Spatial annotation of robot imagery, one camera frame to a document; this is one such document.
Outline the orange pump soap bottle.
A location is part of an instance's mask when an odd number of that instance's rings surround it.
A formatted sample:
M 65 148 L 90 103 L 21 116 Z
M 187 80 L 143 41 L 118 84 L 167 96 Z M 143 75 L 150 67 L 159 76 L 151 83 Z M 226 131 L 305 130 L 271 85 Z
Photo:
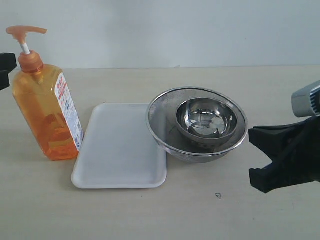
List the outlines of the orange pump soap bottle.
M 37 143 L 52 161 L 76 158 L 84 132 L 63 70 L 43 63 L 26 42 L 28 33 L 45 34 L 46 29 L 16 25 L 6 32 L 22 49 L 18 57 L 21 70 L 14 77 L 12 95 Z

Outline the small shiny steel bowl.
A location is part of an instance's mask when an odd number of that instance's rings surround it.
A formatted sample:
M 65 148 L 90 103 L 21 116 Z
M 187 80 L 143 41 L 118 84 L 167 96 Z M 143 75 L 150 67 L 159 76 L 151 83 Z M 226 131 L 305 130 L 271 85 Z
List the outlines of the small shiny steel bowl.
M 226 103 L 207 97 L 196 97 L 181 103 L 175 122 L 180 134 L 205 148 L 221 146 L 235 134 L 238 118 Z

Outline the large steel mesh colander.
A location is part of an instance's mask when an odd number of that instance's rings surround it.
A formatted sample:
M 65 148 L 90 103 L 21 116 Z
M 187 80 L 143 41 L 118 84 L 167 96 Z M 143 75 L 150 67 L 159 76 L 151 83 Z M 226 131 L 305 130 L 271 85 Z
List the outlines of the large steel mesh colander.
M 184 137 L 178 130 L 176 111 L 184 101 L 194 98 L 210 98 L 229 105 L 237 116 L 237 128 L 226 143 L 205 148 Z M 209 163 L 236 149 L 248 133 L 248 120 L 241 107 L 231 98 L 207 88 L 185 86 L 167 90 L 148 106 L 146 124 L 151 135 L 168 154 L 187 163 Z

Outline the white rectangular plastic tray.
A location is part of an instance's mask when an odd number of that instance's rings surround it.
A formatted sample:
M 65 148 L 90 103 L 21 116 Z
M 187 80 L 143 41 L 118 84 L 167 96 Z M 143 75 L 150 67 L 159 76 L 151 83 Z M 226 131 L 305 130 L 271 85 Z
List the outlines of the white rectangular plastic tray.
M 167 178 L 167 154 L 146 123 L 147 103 L 103 103 L 91 114 L 71 175 L 78 189 L 152 189 Z

